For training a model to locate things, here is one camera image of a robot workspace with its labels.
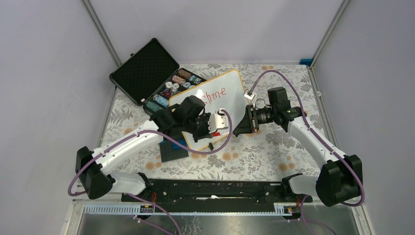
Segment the black poker chip case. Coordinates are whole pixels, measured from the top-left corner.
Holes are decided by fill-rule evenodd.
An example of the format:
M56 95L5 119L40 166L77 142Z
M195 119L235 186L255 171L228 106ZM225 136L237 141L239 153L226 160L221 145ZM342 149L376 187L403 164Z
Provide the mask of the black poker chip case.
M126 62L110 74L109 79L149 115L168 106L169 98L161 95L167 89L166 82L173 83L170 88L172 97L206 81L181 68L156 38L132 53Z

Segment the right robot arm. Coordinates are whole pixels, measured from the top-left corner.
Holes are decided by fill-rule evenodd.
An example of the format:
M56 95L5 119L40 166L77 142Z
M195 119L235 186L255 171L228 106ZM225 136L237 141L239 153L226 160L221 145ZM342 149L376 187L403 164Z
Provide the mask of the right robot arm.
M257 109L247 105L240 123L233 129L237 137L252 134L260 125L275 123L295 138L313 157L320 168L317 177L297 173L281 181L281 197L288 202L300 195L318 197L324 205L331 207L346 204L347 200L364 198L362 162L356 155L347 155L337 149L322 134L308 123L301 107L291 107L283 87L268 90L267 107Z

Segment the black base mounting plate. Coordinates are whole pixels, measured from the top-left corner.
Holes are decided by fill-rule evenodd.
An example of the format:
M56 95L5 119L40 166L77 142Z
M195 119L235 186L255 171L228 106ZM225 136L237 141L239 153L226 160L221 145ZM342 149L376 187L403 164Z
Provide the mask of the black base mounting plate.
M288 189L285 181L150 179L150 183L138 197L168 212L275 212L277 205L296 206L304 198Z

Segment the dark grey building baseplate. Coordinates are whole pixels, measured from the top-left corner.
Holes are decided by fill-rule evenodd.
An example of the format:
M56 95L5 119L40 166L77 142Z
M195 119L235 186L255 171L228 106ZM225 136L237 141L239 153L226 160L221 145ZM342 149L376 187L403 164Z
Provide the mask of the dark grey building baseplate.
M173 149L172 142L169 140L164 140L159 143L159 148L162 163L184 159L189 156L188 151L185 149Z

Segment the dark blue building brick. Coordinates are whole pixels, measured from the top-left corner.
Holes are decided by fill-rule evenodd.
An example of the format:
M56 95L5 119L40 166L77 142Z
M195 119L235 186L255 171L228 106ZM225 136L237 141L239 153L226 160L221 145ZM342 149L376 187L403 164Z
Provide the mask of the dark blue building brick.
M172 148L173 149L180 149L181 147L180 147L180 144L182 144L182 142L181 141L178 141L178 144L177 143L172 143Z

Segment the floral table mat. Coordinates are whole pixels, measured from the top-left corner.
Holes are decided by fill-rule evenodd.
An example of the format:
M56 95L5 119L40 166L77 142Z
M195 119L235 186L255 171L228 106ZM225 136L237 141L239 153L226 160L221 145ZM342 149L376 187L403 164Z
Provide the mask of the floral table mat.
M181 64L181 67L205 79L237 69L247 89L260 79L254 90L259 98L258 107L268 102L268 89L284 87L292 106L302 104L310 123L325 133L314 80L307 66ZM273 123L262 125L257 133L232 137L224 149L211 155L190 153L187 158L164 163L159 147L153 145L125 160L117 170L142 172L149 178L246 181L280 181L295 173L317 176L320 171L300 143Z

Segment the yellow framed whiteboard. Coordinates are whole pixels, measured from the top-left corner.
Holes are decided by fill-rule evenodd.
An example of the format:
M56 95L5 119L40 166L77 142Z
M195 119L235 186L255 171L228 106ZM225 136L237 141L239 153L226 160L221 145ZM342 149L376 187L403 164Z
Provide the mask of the yellow framed whiteboard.
M169 99L169 104L181 103L186 97L194 95L205 103L205 111L214 114L225 109L235 129L245 114L249 104L244 97L245 87L239 70L232 69L206 82L196 85Z

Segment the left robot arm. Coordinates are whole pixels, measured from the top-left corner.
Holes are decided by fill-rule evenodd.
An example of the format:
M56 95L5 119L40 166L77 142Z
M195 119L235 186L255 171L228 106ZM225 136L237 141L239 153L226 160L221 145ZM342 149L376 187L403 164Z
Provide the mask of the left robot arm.
M181 103L161 108L138 128L104 147L78 149L76 175L69 185L68 194L73 197L86 195L95 200L108 193L129 193L140 201L146 201L151 197L152 189L143 174L122 173L116 168L134 154L165 139L197 153L173 137L187 132L195 142L213 138L219 135L219 124L228 124L226 113L222 110L207 112L204 102L194 95Z

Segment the blue corner bracket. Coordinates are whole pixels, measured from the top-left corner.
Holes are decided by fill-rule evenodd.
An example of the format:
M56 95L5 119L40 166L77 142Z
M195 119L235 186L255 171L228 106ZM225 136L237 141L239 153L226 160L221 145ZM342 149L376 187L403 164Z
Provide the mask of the blue corner bracket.
M299 64L300 65L306 65L311 66L313 63L313 59L300 59Z

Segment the white poker chip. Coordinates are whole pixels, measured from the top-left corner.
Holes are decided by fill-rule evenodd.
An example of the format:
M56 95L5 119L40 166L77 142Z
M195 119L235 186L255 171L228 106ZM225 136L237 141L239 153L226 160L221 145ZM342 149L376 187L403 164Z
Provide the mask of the white poker chip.
M166 82L166 83L165 83L165 87L166 87L166 88L168 88L168 89L170 89L170 88L172 88L172 87L173 87L173 83L172 83L172 82L170 82L170 81L169 81L169 82Z

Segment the triangular dealer button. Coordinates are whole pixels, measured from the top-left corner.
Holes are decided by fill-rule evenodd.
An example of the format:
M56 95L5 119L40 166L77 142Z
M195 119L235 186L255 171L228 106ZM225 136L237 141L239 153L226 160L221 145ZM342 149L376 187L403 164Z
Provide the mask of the triangular dealer button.
M161 92L161 95L170 98L172 94L172 90L171 89L165 89L164 91Z

